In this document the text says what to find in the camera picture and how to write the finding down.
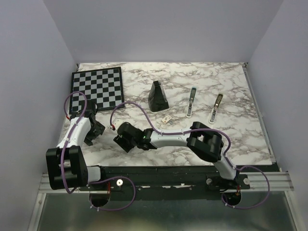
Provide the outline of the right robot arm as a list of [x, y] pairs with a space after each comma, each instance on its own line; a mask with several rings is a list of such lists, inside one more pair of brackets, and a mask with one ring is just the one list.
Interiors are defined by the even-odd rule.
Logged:
[[125, 122], [117, 129], [114, 142], [127, 153], [134, 147], [144, 151], [163, 147], [188, 147], [201, 160], [214, 164], [222, 185], [231, 189], [239, 183], [239, 178], [234, 165], [223, 152], [223, 136], [226, 135], [200, 122], [193, 122], [190, 128], [167, 131], [154, 128], [140, 130]]

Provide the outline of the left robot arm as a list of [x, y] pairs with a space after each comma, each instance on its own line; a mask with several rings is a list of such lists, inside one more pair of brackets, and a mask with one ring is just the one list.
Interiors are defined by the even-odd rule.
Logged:
[[50, 187], [53, 190], [85, 187], [88, 183], [102, 190], [107, 183], [99, 166], [86, 166], [81, 150], [83, 144], [93, 145], [93, 140], [103, 134], [105, 126], [96, 120], [98, 109], [93, 100], [87, 101], [84, 115], [74, 112], [65, 137], [55, 148], [46, 152]]

